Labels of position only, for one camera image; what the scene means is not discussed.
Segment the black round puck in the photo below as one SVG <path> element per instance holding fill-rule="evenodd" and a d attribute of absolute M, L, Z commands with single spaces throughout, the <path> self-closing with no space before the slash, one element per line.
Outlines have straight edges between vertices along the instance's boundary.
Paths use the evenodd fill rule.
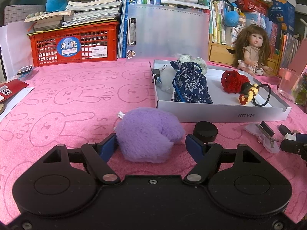
<path fill-rule="evenodd" d="M 204 143 L 214 142 L 218 135 L 218 129 L 211 122 L 200 121 L 195 124 L 193 135 Z"/>

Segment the metal hair clip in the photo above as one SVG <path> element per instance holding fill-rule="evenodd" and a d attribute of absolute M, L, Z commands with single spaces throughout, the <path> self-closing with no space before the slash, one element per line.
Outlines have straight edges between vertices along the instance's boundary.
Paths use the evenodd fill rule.
<path fill-rule="evenodd" d="M 279 147 L 277 145 L 277 140 L 274 138 L 275 132 L 271 129 L 271 127 L 262 121 L 260 124 L 256 124 L 256 127 L 261 131 L 263 137 L 263 145 L 267 149 L 268 152 L 277 153 L 279 152 Z"/>

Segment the purple fluffy plush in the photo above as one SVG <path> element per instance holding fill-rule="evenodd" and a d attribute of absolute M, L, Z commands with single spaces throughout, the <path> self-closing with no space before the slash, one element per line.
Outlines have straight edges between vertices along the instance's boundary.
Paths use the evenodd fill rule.
<path fill-rule="evenodd" d="M 135 163 L 163 163 L 185 130 L 178 118 L 156 108 L 136 108 L 125 113 L 115 128 L 124 158 Z"/>

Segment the blue floral drawstring pouch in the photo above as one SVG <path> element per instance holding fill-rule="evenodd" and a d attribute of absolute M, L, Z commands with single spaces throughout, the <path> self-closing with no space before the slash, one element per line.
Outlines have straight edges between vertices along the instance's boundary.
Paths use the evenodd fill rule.
<path fill-rule="evenodd" d="M 176 60 L 170 65 L 176 71 L 172 81 L 175 102 L 213 104 L 207 79 L 199 64 Z"/>

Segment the red crocheted pouch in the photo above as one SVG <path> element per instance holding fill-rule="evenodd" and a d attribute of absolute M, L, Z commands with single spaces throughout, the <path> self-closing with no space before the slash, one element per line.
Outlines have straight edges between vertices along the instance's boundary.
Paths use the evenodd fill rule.
<path fill-rule="evenodd" d="M 225 71 L 222 74 L 221 84 L 223 90 L 228 94 L 241 94 L 243 85 L 250 83 L 249 78 L 239 74 L 236 70 Z"/>

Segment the green floral fabric scrunchie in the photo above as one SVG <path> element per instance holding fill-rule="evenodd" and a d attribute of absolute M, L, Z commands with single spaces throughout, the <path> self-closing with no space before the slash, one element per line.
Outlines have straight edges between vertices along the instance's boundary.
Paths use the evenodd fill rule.
<path fill-rule="evenodd" d="M 182 55 L 180 55 L 179 60 L 180 60 L 181 63 L 193 62 L 193 63 L 198 64 L 201 67 L 201 69 L 202 69 L 201 73 L 203 75 L 205 75 L 207 73 L 207 71 L 208 71 L 208 67 L 207 67 L 207 64 L 206 64 L 205 60 L 203 60 L 200 57 L 194 58 L 191 55 L 182 54 Z"/>

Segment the white fluffy plush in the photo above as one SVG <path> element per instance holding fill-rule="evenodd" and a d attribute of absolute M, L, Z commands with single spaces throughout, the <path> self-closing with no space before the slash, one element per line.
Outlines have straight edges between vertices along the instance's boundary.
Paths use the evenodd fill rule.
<path fill-rule="evenodd" d="M 157 78 L 157 86 L 168 94 L 172 94 L 173 87 L 173 79 L 175 77 L 176 71 L 172 68 L 170 64 L 164 65 L 159 69 L 159 77 Z"/>

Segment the glass mug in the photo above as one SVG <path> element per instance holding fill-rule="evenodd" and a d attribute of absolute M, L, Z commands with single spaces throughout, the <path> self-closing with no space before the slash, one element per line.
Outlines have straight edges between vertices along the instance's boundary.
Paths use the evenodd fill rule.
<path fill-rule="evenodd" d="M 281 77 L 281 82 L 278 92 L 289 101 L 294 102 L 301 90 L 303 77 L 292 70 L 284 68 L 280 69 L 279 76 Z"/>

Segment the black binder clip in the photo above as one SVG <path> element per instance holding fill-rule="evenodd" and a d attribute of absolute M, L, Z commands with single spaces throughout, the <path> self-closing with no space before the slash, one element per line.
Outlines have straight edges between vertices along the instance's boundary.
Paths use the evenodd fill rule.
<path fill-rule="evenodd" d="M 154 65 L 149 63 L 150 69 L 151 69 L 151 74 L 153 76 L 153 83 L 161 83 L 161 78 L 160 75 L 161 73 L 167 68 L 167 65 L 163 65 L 163 67 L 155 69 Z"/>

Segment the wooden desk organizer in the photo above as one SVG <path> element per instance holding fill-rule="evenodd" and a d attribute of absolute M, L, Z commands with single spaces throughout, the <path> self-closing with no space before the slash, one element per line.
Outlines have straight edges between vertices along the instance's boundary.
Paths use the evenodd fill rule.
<path fill-rule="evenodd" d="M 212 42 L 212 34 L 209 34 L 209 45 L 208 45 L 208 60 L 215 63 L 231 65 L 233 66 L 234 61 L 234 48 L 228 45 L 218 44 Z M 268 58 L 268 66 L 273 69 L 274 74 L 278 73 L 278 60 L 279 55 L 273 53 L 271 58 Z"/>

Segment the brown haired doll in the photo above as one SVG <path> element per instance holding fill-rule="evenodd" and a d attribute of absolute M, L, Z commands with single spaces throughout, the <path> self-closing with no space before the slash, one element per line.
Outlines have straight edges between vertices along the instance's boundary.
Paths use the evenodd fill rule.
<path fill-rule="evenodd" d="M 233 66 L 252 76 L 271 76 L 268 66 L 271 54 L 270 41 L 266 31 L 256 24 L 244 28 L 234 42 Z"/>

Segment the red booklet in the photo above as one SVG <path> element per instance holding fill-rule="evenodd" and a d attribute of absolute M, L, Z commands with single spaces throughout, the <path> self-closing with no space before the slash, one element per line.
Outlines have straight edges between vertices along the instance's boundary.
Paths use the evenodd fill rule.
<path fill-rule="evenodd" d="M 1 84 L 0 103 L 3 103 L 26 87 L 28 87 L 28 84 L 18 79 Z"/>

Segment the red plastic crate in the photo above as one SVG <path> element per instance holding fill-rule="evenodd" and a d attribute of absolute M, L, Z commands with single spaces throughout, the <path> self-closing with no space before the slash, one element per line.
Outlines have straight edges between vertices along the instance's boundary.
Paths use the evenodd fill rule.
<path fill-rule="evenodd" d="M 119 22 L 107 20 L 29 35 L 35 67 L 117 60 Z"/>

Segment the blue cardboard box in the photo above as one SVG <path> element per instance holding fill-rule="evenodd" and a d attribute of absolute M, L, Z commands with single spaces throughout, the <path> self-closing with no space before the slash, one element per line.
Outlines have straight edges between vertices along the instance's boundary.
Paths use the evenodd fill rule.
<path fill-rule="evenodd" d="M 295 7 L 286 0 L 272 0 L 268 5 L 267 15 L 270 21 L 281 24 L 281 29 L 294 34 Z"/>

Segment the red basket on books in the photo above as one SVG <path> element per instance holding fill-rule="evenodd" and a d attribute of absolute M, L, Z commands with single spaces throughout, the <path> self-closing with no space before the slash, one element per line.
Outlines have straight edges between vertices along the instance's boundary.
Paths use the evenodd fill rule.
<path fill-rule="evenodd" d="M 259 12 L 267 15 L 268 5 L 260 0 L 237 0 L 236 4 L 242 12 Z"/>

